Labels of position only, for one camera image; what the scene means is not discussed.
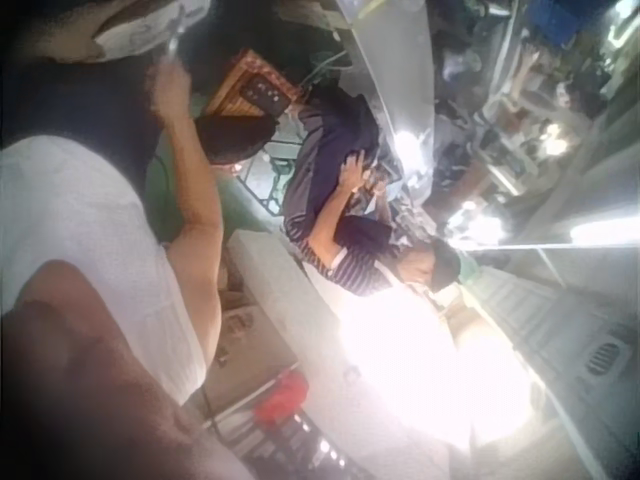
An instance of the vent grille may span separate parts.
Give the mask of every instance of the vent grille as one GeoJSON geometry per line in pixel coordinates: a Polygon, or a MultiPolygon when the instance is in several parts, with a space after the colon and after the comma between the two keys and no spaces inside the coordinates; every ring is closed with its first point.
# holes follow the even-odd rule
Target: vent grille
{"type": "Polygon", "coordinates": [[[620,347],[615,343],[604,343],[598,347],[587,363],[587,370],[592,375],[601,377],[609,373],[620,356],[620,347]]]}

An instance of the person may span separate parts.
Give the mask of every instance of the person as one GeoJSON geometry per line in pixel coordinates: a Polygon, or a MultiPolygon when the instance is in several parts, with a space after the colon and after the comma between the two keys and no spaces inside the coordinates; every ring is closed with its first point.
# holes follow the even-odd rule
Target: person
{"type": "Polygon", "coordinates": [[[253,478],[149,374],[76,266],[40,266],[1,321],[11,478],[253,478]]]}
{"type": "MultiPolygon", "coordinates": [[[[157,66],[150,102],[157,123],[143,67],[143,58],[29,67],[29,81],[19,84],[29,89],[15,94],[20,115],[3,125],[12,143],[0,160],[1,307],[13,309],[48,262],[72,265],[97,295],[57,305],[55,318],[81,305],[84,317],[112,323],[101,328],[121,331],[136,359],[183,404],[204,382],[218,343],[223,223],[189,114],[189,75],[176,61],[157,66]],[[184,217],[166,251],[139,197],[161,127],[184,217]]],[[[38,278],[45,299],[69,295],[62,277],[38,278]]],[[[86,334],[99,338],[89,328],[96,322],[86,334]]]]}
{"type": "Polygon", "coordinates": [[[454,282],[460,259],[443,241],[401,251],[389,244],[384,188],[376,189],[376,219],[347,212],[378,149],[378,125],[364,97],[315,87],[298,110],[307,136],[283,199],[283,228],[303,261],[359,296],[398,282],[434,292],[454,282]]]}

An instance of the striped shirt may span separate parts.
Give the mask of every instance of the striped shirt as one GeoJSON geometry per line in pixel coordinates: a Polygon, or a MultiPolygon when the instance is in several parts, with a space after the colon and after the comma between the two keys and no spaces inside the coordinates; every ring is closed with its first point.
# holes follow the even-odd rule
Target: striped shirt
{"type": "Polygon", "coordinates": [[[331,268],[322,263],[311,249],[308,237],[302,232],[305,215],[286,218],[284,230],[302,256],[323,277],[359,296],[371,295],[391,287],[391,282],[376,266],[378,256],[358,245],[340,245],[342,248],[331,268]]]}

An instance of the white shirt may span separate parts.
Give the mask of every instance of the white shirt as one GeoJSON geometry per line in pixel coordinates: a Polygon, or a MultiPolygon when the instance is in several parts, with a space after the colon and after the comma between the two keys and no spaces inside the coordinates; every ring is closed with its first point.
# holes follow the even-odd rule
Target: white shirt
{"type": "Polygon", "coordinates": [[[0,158],[2,312],[47,261],[77,267],[133,354],[184,403],[206,363],[164,249],[140,198],[107,161],[71,140],[31,137],[0,158]]]}

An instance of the red object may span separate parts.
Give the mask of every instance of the red object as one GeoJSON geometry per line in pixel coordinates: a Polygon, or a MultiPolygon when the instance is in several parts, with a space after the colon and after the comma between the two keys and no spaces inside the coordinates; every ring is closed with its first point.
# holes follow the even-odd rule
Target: red object
{"type": "Polygon", "coordinates": [[[307,399],[309,384],[300,372],[291,371],[282,376],[265,401],[254,408],[256,421],[264,426],[274,426],[291,417],[307,399]]]}

